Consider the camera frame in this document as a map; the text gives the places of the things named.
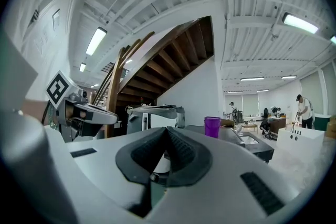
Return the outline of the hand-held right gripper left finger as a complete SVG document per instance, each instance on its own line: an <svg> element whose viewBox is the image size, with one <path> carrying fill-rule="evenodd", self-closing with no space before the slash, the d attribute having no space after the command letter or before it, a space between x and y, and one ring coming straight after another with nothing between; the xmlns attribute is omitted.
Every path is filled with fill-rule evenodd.
<svg viewBox="0 0 336 224"><path fill-rule="evenodd" d="M166 218L168 196L152 182L166 151L165 127L115 138L69 143L81 172L95 187L94 197L81 187L81 197L100 218Z"/></svg>

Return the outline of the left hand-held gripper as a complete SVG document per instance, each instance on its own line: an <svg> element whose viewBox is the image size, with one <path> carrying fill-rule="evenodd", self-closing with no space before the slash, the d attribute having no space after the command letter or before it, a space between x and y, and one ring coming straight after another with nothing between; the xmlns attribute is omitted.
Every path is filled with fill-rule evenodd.
<svg viewBox="0 0 336 224"><path fill-rule="evenodd" d="M79 135L79 126L71 118L89 124L113 125L118 116L88 103L87 92L76 85L62 71L58 71L46 88L46 95L55 108L58 130L65 142Z"/></svg>

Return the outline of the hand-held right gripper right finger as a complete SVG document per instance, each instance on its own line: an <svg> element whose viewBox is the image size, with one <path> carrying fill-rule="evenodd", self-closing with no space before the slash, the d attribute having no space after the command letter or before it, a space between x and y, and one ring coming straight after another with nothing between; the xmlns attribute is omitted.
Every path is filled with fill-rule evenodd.
<svg viewBox="0 0 336 224"><path fill-rule="evenodd" d="M195 185L169 188L156 206L158 221L288 221L290 203L299 190L285 176L259 157L236 144L190 130L181 133L206 146L213 156L207 174ZM242 180L255 173L282 202L283 207L266 214Z"/></svg>

